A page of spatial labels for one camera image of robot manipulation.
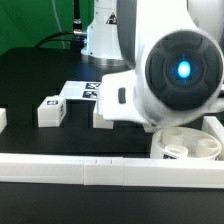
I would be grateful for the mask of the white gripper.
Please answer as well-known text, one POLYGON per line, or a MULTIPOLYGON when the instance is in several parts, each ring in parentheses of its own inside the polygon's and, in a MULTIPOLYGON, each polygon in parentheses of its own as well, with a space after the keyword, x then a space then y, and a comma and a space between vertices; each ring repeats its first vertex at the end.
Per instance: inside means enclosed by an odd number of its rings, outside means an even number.
POLYGON ((96 114, 110 129, 115 121, 128 121, 142 125, 146 133, 156 132, 158 127, 147 121, 135 106, 135 82, 133 70, 104 75, 98 89, 96 114))

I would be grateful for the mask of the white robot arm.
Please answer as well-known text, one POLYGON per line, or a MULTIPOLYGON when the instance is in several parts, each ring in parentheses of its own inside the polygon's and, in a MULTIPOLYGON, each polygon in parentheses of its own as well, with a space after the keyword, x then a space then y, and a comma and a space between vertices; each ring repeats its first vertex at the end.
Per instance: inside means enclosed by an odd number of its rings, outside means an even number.
POLYGON ((127 70, 103 76, 96 128, 148 132, 224 111, 224 0, 95 0, 83 59, 127 70))

